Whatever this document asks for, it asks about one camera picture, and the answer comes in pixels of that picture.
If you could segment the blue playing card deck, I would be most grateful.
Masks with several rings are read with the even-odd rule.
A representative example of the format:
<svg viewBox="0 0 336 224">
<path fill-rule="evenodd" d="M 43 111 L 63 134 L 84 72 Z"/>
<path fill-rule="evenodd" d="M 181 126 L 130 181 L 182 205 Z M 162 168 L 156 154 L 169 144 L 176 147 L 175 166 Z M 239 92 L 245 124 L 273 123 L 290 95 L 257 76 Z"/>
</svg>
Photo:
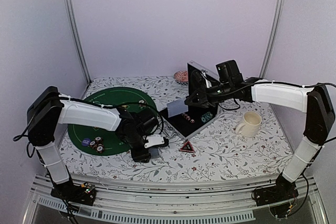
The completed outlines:
<svg viewBox="0 0 336 224">
<path fill-rule="evenodd" d="M 150 148 L 149 153 L 151 154 L 151 158 L 159 158 L 160 152 L 157 148 Z"/>
</svg>

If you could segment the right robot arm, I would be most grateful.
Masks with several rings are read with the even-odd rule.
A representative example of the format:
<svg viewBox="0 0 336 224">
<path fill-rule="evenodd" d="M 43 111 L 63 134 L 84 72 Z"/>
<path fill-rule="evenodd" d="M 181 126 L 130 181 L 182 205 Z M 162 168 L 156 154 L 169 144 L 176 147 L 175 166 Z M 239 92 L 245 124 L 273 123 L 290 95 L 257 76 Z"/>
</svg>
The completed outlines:
<svg viewBox="0 0 336 224">
<path fill-rule="evenodd" d="M 276 180 L 271 196 L 276 201 L 291 194 L 299 176 L 314 162 L 335 123 L 335 111 L 328 92 L 328 82 L 310 86 L 269 81 L 250 77 L 245 79 L 235 60 L 216 65 L 218 77 L 211 80 L 201 68 L 188 67 L 189 95 L 185 104 L 207 109 L 229 99 L 268 103 L 299 111 L 306 116 L 303 138 L 291 160 Z"/>
</svg>

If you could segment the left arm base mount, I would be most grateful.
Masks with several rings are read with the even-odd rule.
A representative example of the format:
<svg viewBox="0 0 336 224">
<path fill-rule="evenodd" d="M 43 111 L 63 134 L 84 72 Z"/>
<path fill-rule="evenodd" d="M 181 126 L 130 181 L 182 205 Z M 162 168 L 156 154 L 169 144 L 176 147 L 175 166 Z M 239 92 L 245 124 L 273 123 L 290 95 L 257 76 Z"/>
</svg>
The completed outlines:
<svg viewBox="0 0 336 224">
<path fill-rule="evenodd" d="M 51 191 L 51 196 L 55 198 L 87 206 L 93 206 L 96 194 L 94 184 L 84 182 L 81 185 L 75 185 L 72 180 L 62 184 L 53 183 Z"/>
</svg>

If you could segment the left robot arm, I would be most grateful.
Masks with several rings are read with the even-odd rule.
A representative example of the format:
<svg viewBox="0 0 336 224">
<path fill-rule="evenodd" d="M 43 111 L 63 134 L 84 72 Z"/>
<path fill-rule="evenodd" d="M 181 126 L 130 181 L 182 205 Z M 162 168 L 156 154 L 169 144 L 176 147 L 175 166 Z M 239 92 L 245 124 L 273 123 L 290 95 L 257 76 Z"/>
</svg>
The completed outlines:
<svg viewBox="0 0 336 224">
<path fill-rule="evenodd" d="M 161 134 L 149 130 L 157 125 L 160 118 L 157 109 L 140 103 L 144 109 L 129 112 L 129 102 L 118 105 L 96 104 L 59 93 L 57 87 L 49 86 L 29 107 L 27 125 L 13 141 L 28 138 L 37 151 L 42 165 L 49 172 L 58 192 L 67 200 L 78 195 L 78 188 L 71 181 L 71 175 L 55 146 L 54 132 L 59 124 L 74 124 L 95 127 L 114 132 L 121 136 L 131 150 L 135 162 L 148 162 L 149 149 L 165 143 Z"/>
</svg>

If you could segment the small green chip stack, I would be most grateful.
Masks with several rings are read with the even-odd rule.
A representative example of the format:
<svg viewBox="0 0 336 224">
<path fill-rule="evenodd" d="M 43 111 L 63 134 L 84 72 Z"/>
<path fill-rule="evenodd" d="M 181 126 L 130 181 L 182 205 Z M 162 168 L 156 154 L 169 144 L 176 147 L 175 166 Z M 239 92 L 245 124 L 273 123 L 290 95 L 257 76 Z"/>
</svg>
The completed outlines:
<svg viewBox="0 0 336 224">
<path fill-rule="evenodd" d="M 146 104 L 147 104 L 147 102 L 146 102 L 145 100 L 140 100 L 140 101 L 138 102 L 139 108 L 140 108 L 141 110 L 143 110 L 143 109 L 146 108 Z"/>
</svg>

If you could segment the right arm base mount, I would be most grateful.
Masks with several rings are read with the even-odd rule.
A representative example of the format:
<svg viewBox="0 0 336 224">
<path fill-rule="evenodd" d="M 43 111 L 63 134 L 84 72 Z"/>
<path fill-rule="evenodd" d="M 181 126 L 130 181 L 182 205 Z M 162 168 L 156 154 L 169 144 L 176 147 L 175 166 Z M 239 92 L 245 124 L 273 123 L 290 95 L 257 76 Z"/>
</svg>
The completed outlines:
<svg viewBox="0 0 336 224">
<path fill-rule="evenodd" d="M 296 202 L 299 193 L 296 184 L 288 182 L 281 177 L 276 179 L 275 185 L 270 187 L 257 187 L 251 193 L 251 198 L 257 206 L 271 205 L 286 201 L 283 204 L 274 205 L 269 208 L 271 214 L 276 218 L 287 217 Z"/>
</svg>

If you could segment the green and red chip stack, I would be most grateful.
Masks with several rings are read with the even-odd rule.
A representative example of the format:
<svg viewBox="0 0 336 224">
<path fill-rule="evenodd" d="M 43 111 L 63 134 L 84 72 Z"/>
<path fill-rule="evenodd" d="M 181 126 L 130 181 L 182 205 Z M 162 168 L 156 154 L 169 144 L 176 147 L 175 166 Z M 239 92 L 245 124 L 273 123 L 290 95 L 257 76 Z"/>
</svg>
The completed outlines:
<svg viewBox="0 0 336 224">
<path fill-rule="evenodd" d="M 104 144 L 103 144 L 103 138 L 98 136 L 95 137 L 90 143 L 89 147 L 93 150 L 95 150 L 97 153 L 103 153 L 104 152 Z"/>
</svg>

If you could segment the single playing card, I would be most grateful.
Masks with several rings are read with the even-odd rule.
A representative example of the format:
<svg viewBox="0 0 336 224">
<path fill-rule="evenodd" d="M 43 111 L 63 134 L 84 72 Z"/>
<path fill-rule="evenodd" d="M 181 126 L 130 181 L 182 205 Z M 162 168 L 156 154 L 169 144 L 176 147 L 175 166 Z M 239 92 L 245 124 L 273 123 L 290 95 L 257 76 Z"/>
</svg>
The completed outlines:
<svg viewBox="0 0 336 224">
<path fill-rule="evenodd" d="M 184 99 L 178 99 L 167 104 L 168 118 L 188 112 Z"/>
</svg>

